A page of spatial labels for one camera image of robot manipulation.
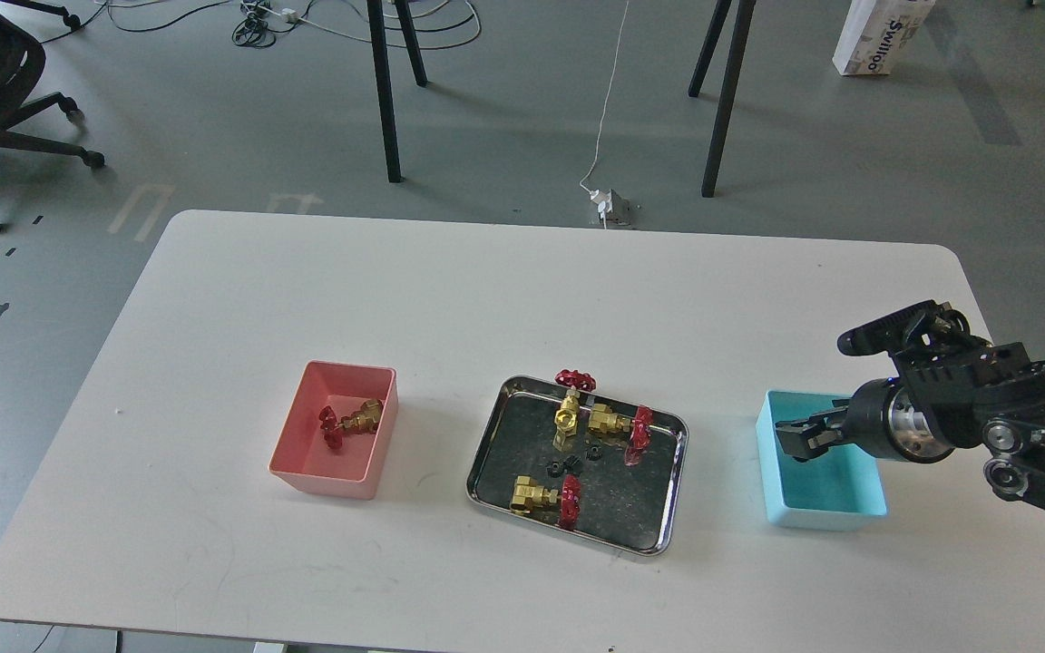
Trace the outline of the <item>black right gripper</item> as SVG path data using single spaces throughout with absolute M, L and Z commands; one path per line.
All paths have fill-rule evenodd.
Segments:
M 862 384 L 850 400 L 831 398 L 815 410 L 799 409 L 788 402 L 775 411 L 777 447 L 797 462 L 851 443 L 875 458 L 919 464 L 938 463 L 954 451 L 934 437 L 908 390 L 892 377 Z

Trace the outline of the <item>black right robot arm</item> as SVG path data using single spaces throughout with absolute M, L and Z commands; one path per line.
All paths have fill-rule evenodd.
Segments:
M 974 335 L 961 311 L 933 300 L 856 326 L 836 345 L 846 356 L 886 353 L 895 376 L 777 421 L 784 454 L 803 463 L 853 443 L 875 458 L 930 464 L 983 446 L 995 495 L 1045 510 L 1045 360 L 1029 359 L 1020 343 Z

